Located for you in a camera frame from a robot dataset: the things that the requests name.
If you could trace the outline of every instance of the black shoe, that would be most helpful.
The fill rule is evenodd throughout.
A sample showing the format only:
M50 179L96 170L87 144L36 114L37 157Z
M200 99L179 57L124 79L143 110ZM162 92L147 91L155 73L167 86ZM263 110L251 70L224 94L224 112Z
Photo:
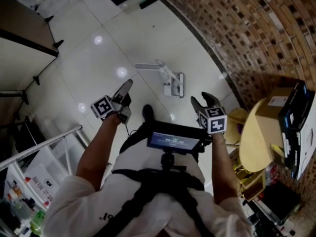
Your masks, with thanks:
M154 110L151 105L145 105L143 107L143 118L146 123L155 120Z

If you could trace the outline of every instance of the metal stand base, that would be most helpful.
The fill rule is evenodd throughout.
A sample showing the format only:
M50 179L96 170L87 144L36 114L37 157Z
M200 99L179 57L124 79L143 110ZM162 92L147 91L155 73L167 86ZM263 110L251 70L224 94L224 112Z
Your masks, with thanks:
M184 74L183 73L174 73L175 76L179 79L179 83L174 78L170 77L168 83L163 84L163 93L165 96L175 96L175 97L184 97Z

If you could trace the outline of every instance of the cardboard box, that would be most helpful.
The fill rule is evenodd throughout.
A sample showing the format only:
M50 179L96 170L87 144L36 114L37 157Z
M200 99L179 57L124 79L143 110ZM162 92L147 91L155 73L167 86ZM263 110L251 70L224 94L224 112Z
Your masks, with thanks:
M276 145L283 150L284 144L278 115L293 89L294 87L274 89L256 113L256 118L266 143L268 145Z

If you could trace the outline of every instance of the printed label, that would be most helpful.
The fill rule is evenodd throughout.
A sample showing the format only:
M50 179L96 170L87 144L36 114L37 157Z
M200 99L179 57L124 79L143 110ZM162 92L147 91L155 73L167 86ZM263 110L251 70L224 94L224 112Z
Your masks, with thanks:
M268 105L283 107L285 105L287 99L288 99L288 97L285 97L285 96L274 96L271 98Z

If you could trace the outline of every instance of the black harness strap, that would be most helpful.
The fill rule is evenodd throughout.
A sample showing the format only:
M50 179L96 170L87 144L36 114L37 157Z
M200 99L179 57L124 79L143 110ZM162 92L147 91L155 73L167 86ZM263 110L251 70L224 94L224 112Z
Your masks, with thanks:
M194 220L202 237L214 235L206 228L198 210L197 201L190 195L188 188L204 191L203 184L198 178L185 172L164 172L154 169L139 171L130 169L115 170L113 174L122 174L128 178L141 182L141 187L134 194L132 200L127 201L122 210L114 216L95 237L115 237L143 210L143 207L153 200L156 194L165 193L173 196Z

